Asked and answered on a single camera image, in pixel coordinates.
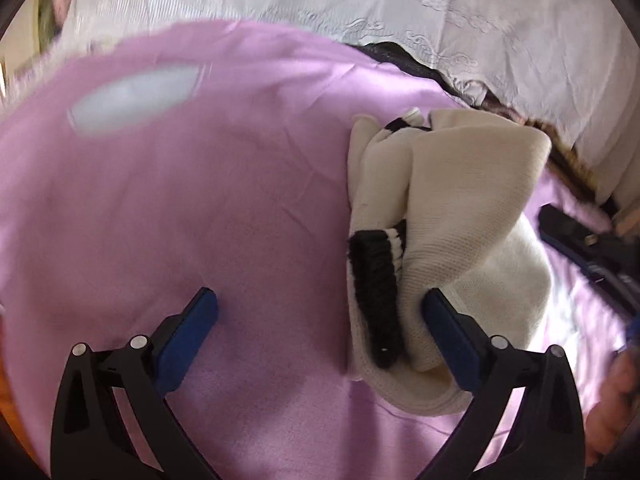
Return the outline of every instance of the pink fabric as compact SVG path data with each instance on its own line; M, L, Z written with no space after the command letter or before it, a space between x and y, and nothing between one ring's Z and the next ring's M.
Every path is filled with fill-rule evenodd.
M188 102L110 136L73 130L68 110L88 92L177 62L204 67ZM8 118L3 351L42 461L70 348L150 333L206 285L220 321L169 401L225 479L413 479L459 417L401 413L345 377L345 264L351 118L416 105L456 106L346 46L208 22L75 60ZM549 176L532 208L547 199L574 204ZM606 315L587 290L584 302Z

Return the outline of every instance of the blue gripper pad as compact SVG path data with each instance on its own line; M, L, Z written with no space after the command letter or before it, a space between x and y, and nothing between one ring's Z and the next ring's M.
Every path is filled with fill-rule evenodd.
M481 386L482 356L478 351L481 345L475 346L470 336L482 342L486 334L471 317L457 313L438 288L425 294L422 318L460 389L476 392Z
M182 314L171 316L160 325L156 333L166 330L167 326L169 331L173 329L173 333L166 334L168 339L155 356L154 386L161 397L180 387L200 346L217 320L218 298L212 290L203 287Z

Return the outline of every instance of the white patch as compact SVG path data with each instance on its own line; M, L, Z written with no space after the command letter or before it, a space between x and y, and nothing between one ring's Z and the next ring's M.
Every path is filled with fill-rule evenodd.
M126 76L101 86L69 111L75 130L87 136L114 134L147 122L190 99L202 68L177 65Z

